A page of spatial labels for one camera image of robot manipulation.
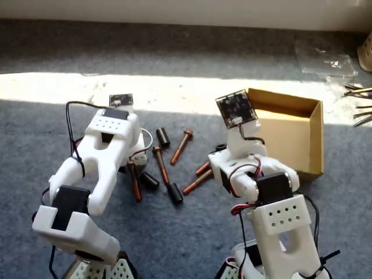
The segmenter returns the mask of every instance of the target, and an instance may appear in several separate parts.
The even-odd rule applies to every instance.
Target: clear plastic bag
[[[332,83],[347,83],[356,75],[349,55],[297,41],[296,55],[303,73],[317,74]]]

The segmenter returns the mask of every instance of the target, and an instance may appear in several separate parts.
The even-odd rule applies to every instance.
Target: cardboard box
[[[323,174],[323,104],[264,90],[247,89],[262,124],[258,137],[270,157],[295,169],[302,182]]]

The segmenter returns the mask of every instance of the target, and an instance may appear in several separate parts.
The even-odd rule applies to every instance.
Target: copper bolt
[[[133,189],[133,193],[134,193],[134,196],[135,196],[135,200],[137,202],[141,202],[142,201],[142,195],[141,195],[140,188],[138,186],[137,172],[135,171],[135,163],[132,162],[132,161],[129,161],[127,163],[127,167],[129,169],[129,172],[130,172],[131,177],[132,177],[132,189]]]
[[[167,169],[165,168],[165,164],[163,161],[162,148],[160,146],[154,146],[152,148],[152,153],[154,154],[156,161],[158,161],[158,166],[160,168],[164,183],[166,185],[170,184]]]
[[[204,171],[206,171],[209,168],[210,168],[210,163],[206,162],[203,166],[201,166],[200,168],[196,170],[195,174],[197,176],[200,176]]]
[[[206,181],[208,178],[211,178],[213,176],[212,170],[208,170],[207,172],[203,173],[198,179],[196,179],[193,183],[191,183],[189,186],[184,188],[182,190],[182,193],[187,195],[192,190],[194,190],[196,187],[198,187],[200,184],[202,184],[204,181]]]
[[[185,134],[184,138],[182,139],[180,145],[176,149],[176,151],[173,154],[173,157],[170,161],[170,164],[172,166],[174,166],[176,164],[176,162],[178,161],[178,158],[181,156],[183,150],[185,149],[186,144],[188,143],[188,141],[190,141],[192,139],[192,131],[191,130],[185,130],[184,134]]]

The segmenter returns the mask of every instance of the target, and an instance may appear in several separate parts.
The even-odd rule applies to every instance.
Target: white wire
[[[148,130],[146,130],[145,128],[141,128],[141,130],[142,130],[143,132],[146,132],[146,133],[149,135],[150,139],[151,139],[151,140],[150,140],[150,144],[149,144],[148,146],[145,147],[145,149],[147,150],[147,149],[150,148],[150,146],[151,146],[152,143],[153,143],[152,134],[151,134]]]

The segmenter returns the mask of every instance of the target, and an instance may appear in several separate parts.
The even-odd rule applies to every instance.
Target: white wall
[[[372,0],[0,0],[0,18],[372,30]]]

